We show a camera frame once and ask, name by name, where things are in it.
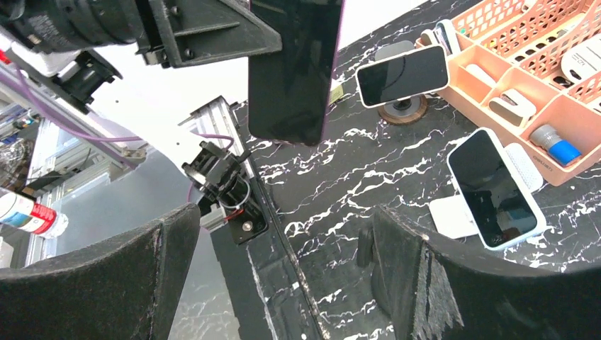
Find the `phone stand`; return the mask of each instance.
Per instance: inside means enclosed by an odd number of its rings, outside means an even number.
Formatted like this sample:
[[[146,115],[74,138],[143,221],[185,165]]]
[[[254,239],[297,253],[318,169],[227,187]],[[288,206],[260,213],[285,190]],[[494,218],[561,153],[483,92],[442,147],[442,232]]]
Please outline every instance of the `phone stand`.
[[[413,42],[404,40],[396,44],[384,46],[376,51],[376,61],[394,57],[415,49]],[[424,95],[413,96],[409,99],[396,101],[378,108],[378,113],[386,122],[394,125],[410,124],[424,116],[428,102]]]
[[[505,147],[505,152],[530,192],[539,190],[543,186],[543,177],[528,157],[526,150],[520,144],[512,143]],[[433,200],[429,203],[428,208],[438,233],[451,239],[478,234],[478,227],[471,219],[461,195]]]

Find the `red label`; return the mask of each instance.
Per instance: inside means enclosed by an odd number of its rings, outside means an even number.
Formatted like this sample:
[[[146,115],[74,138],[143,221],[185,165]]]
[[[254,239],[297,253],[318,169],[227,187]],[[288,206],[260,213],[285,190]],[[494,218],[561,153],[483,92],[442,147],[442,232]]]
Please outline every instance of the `red label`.
[[[41,220],[44,220],[44,223],[42,223],[42,226],[33,232],[33,234],[39,235],[39,234],[43,234],[44,232],[46,232],[47,230],[50,229],[50,227],[52,226],[52,224],[54,224],[54,222],[56,220],[57,213],[54,209],[50,209],[43,205],[34,203],[33,210],[31,210],[31,214],[29,214],[29,215],[40,218]]]

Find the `black marble table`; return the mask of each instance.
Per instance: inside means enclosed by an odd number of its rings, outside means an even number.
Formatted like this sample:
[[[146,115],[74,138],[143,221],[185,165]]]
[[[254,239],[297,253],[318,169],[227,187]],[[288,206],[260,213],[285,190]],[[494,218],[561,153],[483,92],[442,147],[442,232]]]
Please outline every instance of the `black marble table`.
[[[299,307],[300,315],[311,314],[324,339],[394,339],[389,320],[371,295],[370,271],[355,264],[357,228],[370,216],[372,207],[382,203],[433,228],[428,202],[454,193],[446,156],[458,139],[476,129],[436,97],[429,99],[427,114],[419,122],[389,125],[375,109],[361,105],[354,72],[373,60],[378,48],[401,40],[415,41],[425,28],[475,3],[429,1],[341,50],[334,78],[343,82],[346,95],[328,113],[324,140],[318,147],[256,140],[245,127],[244,105],[236,112],[276,205],[279,227],[286,235],[298,275],[297,283],[278,289],[259,269],[265,300],[281,291],[286,296],[305,297],[310,311]],[[596,262],[601,257],[599,178],[601,166],[594,166],[561,187],[546,184],[534,198],[552,228],[500,255],[551,271],[570,271]],[[262,242],[261,237],[251,241],[249,249],[257,248],[257,242]],[[466,247],[481,247],[477,237],[466,243]],[[252,261],[264,262],[256,254],[249,250]],[[274,313],[271,310],[272,318],[282,318]],[[302,329],[303,321],[296,322]],[[280,339],[298,339],[286,335],[286,330],[276,333]],[[300,339],[312,338],[303,333]]]

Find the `round phone stand base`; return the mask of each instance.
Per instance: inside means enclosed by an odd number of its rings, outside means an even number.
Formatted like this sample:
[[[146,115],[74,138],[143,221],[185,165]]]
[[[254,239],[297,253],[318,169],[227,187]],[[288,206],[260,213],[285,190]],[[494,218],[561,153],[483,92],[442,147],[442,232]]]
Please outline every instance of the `round phone stand base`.
[[[404,101],[386,104],[378,108],[380,117],[393,125],[415,123],[426,114],[428,100],[426,96],[413,96]]]

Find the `blue cap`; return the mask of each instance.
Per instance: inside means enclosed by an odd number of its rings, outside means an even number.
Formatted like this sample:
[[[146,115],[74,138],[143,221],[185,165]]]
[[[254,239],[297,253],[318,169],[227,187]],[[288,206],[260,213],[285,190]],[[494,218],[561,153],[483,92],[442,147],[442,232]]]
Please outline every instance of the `blue cap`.
[[[582,155],[580,151],[567,140],[557,142],[549,149],[549,154],[562,166],[570,164],[570,162]]]

